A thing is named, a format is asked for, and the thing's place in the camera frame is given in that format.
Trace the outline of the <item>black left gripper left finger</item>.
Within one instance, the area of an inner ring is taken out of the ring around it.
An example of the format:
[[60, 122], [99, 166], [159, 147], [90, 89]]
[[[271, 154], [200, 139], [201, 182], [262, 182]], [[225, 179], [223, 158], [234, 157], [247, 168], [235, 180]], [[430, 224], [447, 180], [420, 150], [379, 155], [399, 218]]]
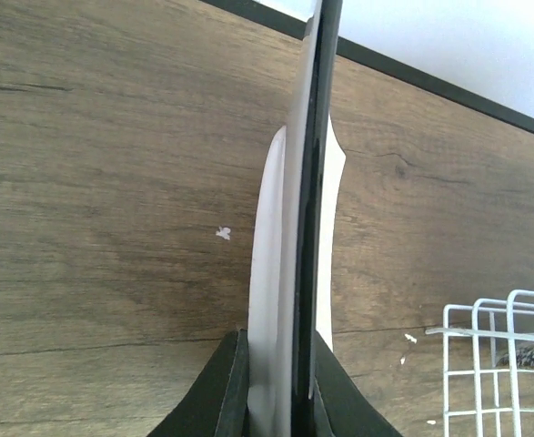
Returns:
[[184, 398], [148, 436], [244, 436], [248, 366], [247, 331], [227, 333]]

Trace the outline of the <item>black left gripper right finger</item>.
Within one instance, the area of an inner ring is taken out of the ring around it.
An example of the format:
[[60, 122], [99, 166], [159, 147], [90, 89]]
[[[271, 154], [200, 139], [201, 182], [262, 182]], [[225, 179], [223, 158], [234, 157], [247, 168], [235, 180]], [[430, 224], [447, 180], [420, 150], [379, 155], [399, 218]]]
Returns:
[[361, 394], [334, 353], [315, 339], [315, 436], [402, 437]]

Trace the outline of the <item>cream square plate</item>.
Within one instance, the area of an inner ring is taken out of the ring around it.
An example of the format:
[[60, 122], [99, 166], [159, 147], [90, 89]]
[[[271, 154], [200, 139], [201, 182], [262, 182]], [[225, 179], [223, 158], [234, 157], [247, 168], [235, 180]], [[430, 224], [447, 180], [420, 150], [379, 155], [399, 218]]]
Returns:
[[314, 4], [287, 122], [260, 185], [247, 325], [252, 436], [316, 432], [316, 343], [331, 337], [331, 241], [345, 162], [329, 118], [341, 9]]

